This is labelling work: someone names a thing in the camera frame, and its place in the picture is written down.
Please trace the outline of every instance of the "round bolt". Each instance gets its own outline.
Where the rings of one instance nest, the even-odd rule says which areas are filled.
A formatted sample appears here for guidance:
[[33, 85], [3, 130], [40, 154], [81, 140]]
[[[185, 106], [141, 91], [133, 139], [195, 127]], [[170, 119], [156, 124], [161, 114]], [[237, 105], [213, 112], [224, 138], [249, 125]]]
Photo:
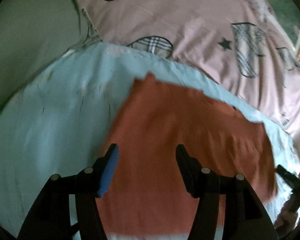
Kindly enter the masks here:
[[244, 176], [242, 174], [237, 174], [235, 176], [238, 180], [244, 180]]
[[57, 174], [57, 173], [52, 174], [50, 176], [50, 179], [53, 180], [53, 181], [56, 181], [57, 179], [60, 179], [60, 178], [61, 178], [61, 176], [59, 174]]
[[93, 172], [93, 168], [92, 168], [92, 167], [87, 167], [87, 168], [85, 168], [85, 169], [83, 170], [83, 172], [84, 172], [85, 174], [90, 174], [90, 173]]
[[209, 174], [210, 171], [211, 171], [211, 170], [210, 170], [209, 168], [207, 168], [207, 167], [203, 167], [203, 168], [201, 169], [201, 172], [204, 173], [204, 174]]

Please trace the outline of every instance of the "red cloth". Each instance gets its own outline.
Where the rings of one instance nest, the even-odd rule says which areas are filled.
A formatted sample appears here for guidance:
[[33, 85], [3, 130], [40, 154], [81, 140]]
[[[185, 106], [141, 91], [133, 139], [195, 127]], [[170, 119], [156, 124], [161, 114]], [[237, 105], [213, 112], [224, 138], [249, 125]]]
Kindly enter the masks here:
[[[107, 233], [153, 236], [189, 233], [198, 200], [186, 192], [175, 157], [178, 144], [217, 174], [242, 173], [262, 202], [277, 191], [274, 160], [262, 123], [201, 91], [135, 80], [108, 143], [120, 157], [108, 193], [97, 200]], [[218, 224], [223, 223], [224, 201]]]

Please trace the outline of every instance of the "light blue fabric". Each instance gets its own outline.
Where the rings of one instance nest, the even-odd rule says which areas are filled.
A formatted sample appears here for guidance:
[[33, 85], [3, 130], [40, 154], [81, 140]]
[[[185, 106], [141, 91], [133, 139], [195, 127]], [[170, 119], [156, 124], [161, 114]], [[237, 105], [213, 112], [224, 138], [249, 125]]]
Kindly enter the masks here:
[[[51, 174], [73, 175], [91, 166], [135, 78], [157, 79], [202, 90], [263, 122], [275, 165], [298, 171], [292, 139], [259, 111], [189, 66], [127, 47], [99, 43], [77, 49], [19, 91], [0, 115], [0, 225], [17, 235]], [[267, 206], [272, 219], [289, 189]], [[72, 221], [75, 211], [72, 203]]]

